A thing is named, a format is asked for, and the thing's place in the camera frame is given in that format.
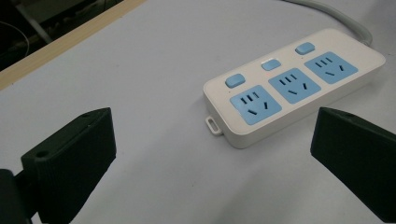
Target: blue outlet panel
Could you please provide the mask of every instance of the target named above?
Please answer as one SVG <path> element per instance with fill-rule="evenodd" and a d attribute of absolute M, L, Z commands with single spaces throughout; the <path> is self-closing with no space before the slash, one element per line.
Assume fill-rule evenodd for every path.
<path fill-rule="evenodd" d="M 358 72 L 355 66 L 330 51 L 306 62 L 305 66 L 329 84 Z"/>
<path fill-rule="evenodd" d="M 230 99 L 248 125 L 253 125 L 282 110 L 280 104 L 262 87 L 255 86 Z"/>
<path fill-rule="evenodd" d="M 291 104 L 321 90 L 317 83 L 298 68 L 292 68 L 268 81 Z"/>

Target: black object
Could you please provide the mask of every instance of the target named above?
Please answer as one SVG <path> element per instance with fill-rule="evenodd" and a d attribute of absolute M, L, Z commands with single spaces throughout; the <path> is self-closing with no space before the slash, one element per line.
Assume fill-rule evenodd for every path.
<path fill-rule="evenodd" d="M 26 37 L 36 35 L 35 29 L 12 5 L 10 0 L 0 0 L 0 71 L 23 59 L 27 47 L 16 47 L 15 43 L 25 42 L 24 36 L 15 28 L 24 33 Z"/>
<path fill-rule="evenodd" d="M 0 223 L 29 223 L 35 212 L 70 223 L 115 158 L 110 108 L 77 117 L 24 154 L 15 178 L 0 170 Z"/>
<path fill-rule="evenodd" d="M 396 222 L 396 135 L 322 107 L 311 154 L 382 221 Z"/>

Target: blue switch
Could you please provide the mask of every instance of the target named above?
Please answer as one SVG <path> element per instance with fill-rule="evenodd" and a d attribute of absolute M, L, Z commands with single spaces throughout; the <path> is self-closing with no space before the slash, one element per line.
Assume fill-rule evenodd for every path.
<path fill-rule="evenodd" d="M 280 65 L 281 65 L 280 62 L 277 59 L 273 59 L 273 60 L 270 60 L 270 61 L 268 61 L 266 63 L 263 63 L 262 64 L 262 68 L 265 71 L 271 71 L 273 69 L 278 68 Z"/>
<path fill-rule="evenodd" d="M 233 75 L 225 80 L 225 84 L 231 89 L 243 83 L 245 83 L 245 78 L 241 74 Z"/>
<path fill-rule="evenodd" d="M 300 55 L 305 55 L 305 54 L 312 52 L 314 50 L 315 50 L 315 45 L 313 45 L 309 42 L 303 43 L 302 45 L 300 45 L 299 47 L 296 48 L 296 52 Z"/>

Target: electrical outlet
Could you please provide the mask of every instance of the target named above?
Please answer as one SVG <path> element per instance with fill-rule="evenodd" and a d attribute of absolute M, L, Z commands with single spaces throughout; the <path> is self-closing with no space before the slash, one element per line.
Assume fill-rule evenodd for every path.
<path fill-rule="evenodd" d="M 305 63 L 305 66 L 329 84 L 334 84 L 358 72 L 358 68 L 333 52 L 324 53 Z"/>
<path fill-rule="evenodd" d="M 320 86 L 298 68 L 273 77 L 269 82 L 291 104 L 320 91 Z"/>
<path fill-rule="evenodd" d="M 207 81 L 205 121 L 214 135 L 245 148 L 367 84 L 384 63 L 375 50 L 327 29 Z"/>
<path fill-rule="evenodd" d="M 262 86 L 255 86 L 230 99 L 248 125 L 279 112 L 282 107 Z"/>

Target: power switch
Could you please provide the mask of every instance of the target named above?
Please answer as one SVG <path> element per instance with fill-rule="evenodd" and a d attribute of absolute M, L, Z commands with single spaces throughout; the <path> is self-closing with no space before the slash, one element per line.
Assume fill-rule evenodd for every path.
<path fill-rule="evenodd" d="M 315 50 L 315 45 L 313 45 L 309 42 L 303 43 L 302 45 L 300 45 L 299 47 L 296 48 L 296 52 L 300 55 L 305 55 L 305 54 L 312 52 L 314 50 Z"/>
<path fill-rule="evenodd" d="M 262 64 L 262 68 L 265 71 L 271 71 L 273 69 L 278 68 L 280 65 L 281 65 L 281 63 L 277 59 L 273 59 L 273 60 L 270 60 L 270 61 L 268 61 L 266 63 L 263 63 Z"/>
<path fill-rule="evenodd" d="M 225 84 L 231 89 L 243 83 L 245 83 L 245 78 L 241 74 L 233 75 L 225 80 Z"/>

